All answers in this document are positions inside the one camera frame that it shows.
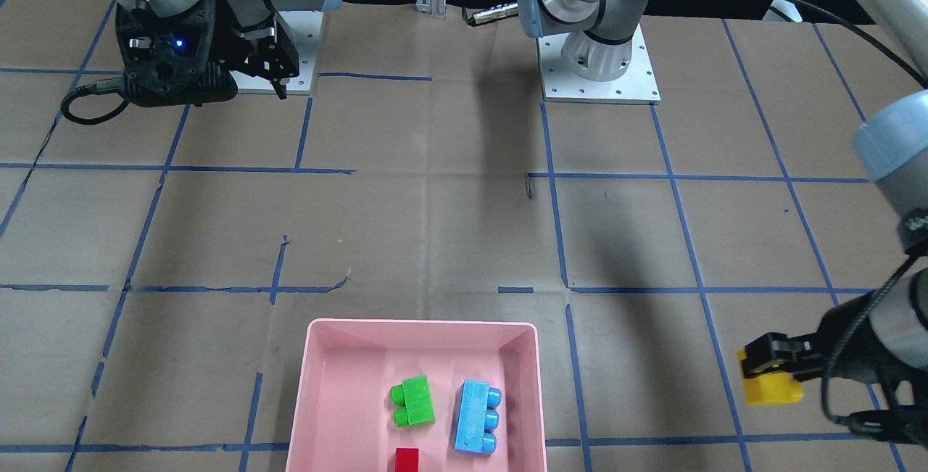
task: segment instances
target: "toy building block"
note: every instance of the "toy building block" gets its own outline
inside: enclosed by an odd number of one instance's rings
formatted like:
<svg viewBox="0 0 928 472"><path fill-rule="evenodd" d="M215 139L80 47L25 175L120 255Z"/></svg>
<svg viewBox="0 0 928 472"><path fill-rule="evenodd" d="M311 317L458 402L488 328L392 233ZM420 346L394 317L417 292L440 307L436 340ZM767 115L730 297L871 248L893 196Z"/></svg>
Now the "toy building block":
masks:
<svg viewBox="0 0 928 472"><path fill-rule="evenodd" d="M418 449L397 449L395 472L418 472Z"/></svg>
<svg viewBox="0 0 928 472"><path fill-rule="evenodd" d="M428 392L428 376L405 379L400 385L392 386L390 399L399 406L394 411L394 422L397 426L435 423L431 392Z"/></svg>
<svg viewBox="0 0 928 472"><path fill-rule="evenodd" d="M497 437L490 433L500 426L500 406L503 393L483 381L464 380L461 387L461 407L457 413L455 449L462 452L493 453Z"/></svg>

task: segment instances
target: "green block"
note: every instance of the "green block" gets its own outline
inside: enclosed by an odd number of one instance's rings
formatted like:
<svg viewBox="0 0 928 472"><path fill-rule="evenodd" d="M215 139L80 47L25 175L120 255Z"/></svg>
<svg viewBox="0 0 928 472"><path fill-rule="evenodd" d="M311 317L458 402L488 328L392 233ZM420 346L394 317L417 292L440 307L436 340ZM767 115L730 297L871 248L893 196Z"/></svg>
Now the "green block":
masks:
<svg viewBox="0 0 928 472"><path fill-rule="evenodd" d="M394 412L397 426L422 425L435 422L435 410L428 391L428 376L416 376L403 380L402 385L390 388L390 400L400 405Z"/></svg>

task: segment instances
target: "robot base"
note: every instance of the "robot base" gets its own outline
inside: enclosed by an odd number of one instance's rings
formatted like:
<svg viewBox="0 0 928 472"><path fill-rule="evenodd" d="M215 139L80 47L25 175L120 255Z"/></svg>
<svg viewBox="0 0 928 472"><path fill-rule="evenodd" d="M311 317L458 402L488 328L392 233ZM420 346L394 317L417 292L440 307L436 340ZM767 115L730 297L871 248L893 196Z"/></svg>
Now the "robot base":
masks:
<svg viewBox="0 0 928 472"><path fill-rule="evenodd" d="M324 12L281 12L281 19L288 27L287 33L299 53L299 75L289 80L288 95L312 94L324 15ZM232 78L239 85L239 93L274 94L274 88L265 79L250 78L242 72L232 72Z"/></svg>
<svg viewBox="0 0 928 472"><path fill-rule="evenodd" d="M650 65L641 26L632 37L634 55L620 78L596 82L581 78L561 62L560 48L566 33L538 39L538 62L546 102L597 102L605 104L650 104L660 101L660 89Z"/></svg>

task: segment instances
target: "yellow block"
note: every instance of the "yellow block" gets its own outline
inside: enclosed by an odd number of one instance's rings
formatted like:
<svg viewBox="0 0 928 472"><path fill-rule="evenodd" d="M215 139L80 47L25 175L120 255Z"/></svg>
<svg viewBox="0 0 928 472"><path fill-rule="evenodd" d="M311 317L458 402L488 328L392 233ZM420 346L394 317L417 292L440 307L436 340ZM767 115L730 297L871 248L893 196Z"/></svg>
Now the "yellow block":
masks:
<svg viewBox="0 0 928 472"><path fill-rule="evenodd" d="M738 350L738 360L747 359L744 349ZM742 378L745 402L748 405L788 405L803 400L803 386L789 373L763 374L752 379Z"/></svg>

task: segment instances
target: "pink bin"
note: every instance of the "pink bin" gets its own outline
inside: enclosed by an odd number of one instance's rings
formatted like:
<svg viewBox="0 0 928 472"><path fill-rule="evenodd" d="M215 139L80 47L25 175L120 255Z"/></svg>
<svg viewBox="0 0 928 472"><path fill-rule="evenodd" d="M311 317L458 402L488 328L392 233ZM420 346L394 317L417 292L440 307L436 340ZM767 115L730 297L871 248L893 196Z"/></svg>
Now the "pink bin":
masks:
<svg viewBox="0 0 928 472"><path fill-rule="evenodd" d="M397 428L388 392L428 374L435 424ZM497 451L454 449L465 379L503 392ZM299 374L287 472L392 472L397 447L420 472L547 472L538 333L530 323L315 320Z"/></svg>

